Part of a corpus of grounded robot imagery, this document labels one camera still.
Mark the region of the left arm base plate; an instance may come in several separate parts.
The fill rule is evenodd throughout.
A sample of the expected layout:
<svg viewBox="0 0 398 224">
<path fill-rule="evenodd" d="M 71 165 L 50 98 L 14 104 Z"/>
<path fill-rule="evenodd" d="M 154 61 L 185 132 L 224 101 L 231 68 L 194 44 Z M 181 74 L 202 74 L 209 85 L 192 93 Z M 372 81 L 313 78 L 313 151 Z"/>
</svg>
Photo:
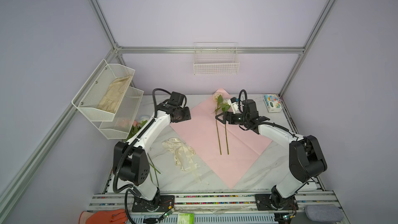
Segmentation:
<svg viewBox="0 0 398 224">
<path fill-rule="evenodd" d="M 159 195 L 151 201 L 141 198 L 134 199 L 131 211 L 134 213 L 166 212 L 175 204 L 175 196 Z"/>
</svg>

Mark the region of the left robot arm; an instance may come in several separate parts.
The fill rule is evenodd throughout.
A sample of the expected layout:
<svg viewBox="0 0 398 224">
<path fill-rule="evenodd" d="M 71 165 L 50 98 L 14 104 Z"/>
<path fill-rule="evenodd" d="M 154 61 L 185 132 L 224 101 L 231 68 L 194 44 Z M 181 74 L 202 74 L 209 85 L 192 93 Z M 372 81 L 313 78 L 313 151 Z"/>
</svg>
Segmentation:
<svg viewBox="0 0 398 224">
<path fill-rule="evenodd" d="M 159 134 L 171 123 L 191 119 L 187 97 L 156 88 L 152 91 L 154 113 L 146 124 L 126 142 L 114 147 L 113 192 L 132 190 L 134 196 L 152 201 L 159 188 L 149 178 L 148 152 Z"/>
</svg>

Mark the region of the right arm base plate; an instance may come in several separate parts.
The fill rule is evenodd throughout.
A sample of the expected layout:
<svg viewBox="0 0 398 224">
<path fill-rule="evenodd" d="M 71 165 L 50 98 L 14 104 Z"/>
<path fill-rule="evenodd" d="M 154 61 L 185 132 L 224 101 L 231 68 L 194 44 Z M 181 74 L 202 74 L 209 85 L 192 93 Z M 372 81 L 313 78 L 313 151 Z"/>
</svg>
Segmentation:
<svg viewBox="0 0 398 224">
<path fill-rule="evenodd" d="M 284 199 L 276 194 L 256 194 L 255 203 L 259 211 L 287 211 L 298 208 L 294 197 Z"/>
</svg>

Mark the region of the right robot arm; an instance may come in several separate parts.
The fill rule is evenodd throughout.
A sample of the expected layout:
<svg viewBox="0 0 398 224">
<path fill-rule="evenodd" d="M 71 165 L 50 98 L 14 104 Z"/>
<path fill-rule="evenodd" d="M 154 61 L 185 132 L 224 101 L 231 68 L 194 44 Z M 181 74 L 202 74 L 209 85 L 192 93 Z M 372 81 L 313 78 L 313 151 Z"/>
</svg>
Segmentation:
<svg viewBox="0 0 398 224">
<path fill-rule="evenodd" d="M 221 102 L 215 119 L 220 123 L 238 125 L 244 131 L 253 131 L 276 142 L 288 151 L 289 172 L 271 189 L 270 207 L 283 209 L 293 201 L 297 192 L 314 177 L 328 168 L 322 149 L 316 137 L 302 136 L 290 131 L 271 119 L 260 116 L 254 100 L 241 90 L 238 97 Z"/>
</svg>

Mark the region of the pink purple wrapping paper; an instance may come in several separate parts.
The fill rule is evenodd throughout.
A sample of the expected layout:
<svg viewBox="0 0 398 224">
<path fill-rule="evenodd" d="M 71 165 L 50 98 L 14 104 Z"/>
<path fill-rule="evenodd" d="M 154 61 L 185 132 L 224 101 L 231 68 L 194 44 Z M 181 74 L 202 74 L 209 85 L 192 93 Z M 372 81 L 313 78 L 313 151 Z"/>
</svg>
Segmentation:
<svg viewBox="0 0 398 224">
<path fill-rule="evenodd" d="M 191 120 L 171 123 L 171 128 L 232 189 L 263 154 L 272 140 L 238 125 L 227 124 L 227 154 L 224 124 L 218 122 L 222 155 L 219 152 L 212 96 L 190 110 Z"/>
</svg>

